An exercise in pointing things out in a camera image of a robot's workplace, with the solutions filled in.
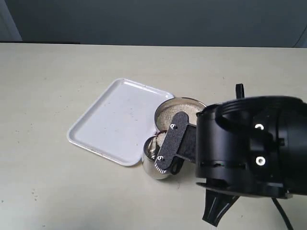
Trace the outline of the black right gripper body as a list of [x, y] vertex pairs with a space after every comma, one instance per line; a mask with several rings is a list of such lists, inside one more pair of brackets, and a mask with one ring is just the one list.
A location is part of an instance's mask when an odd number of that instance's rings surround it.
[[196, 163], [201, 186], [232, 196], [287, 198], [307, 193], [307, 104], [290, 96], [213, 104], [187, 127], [177, 155]]

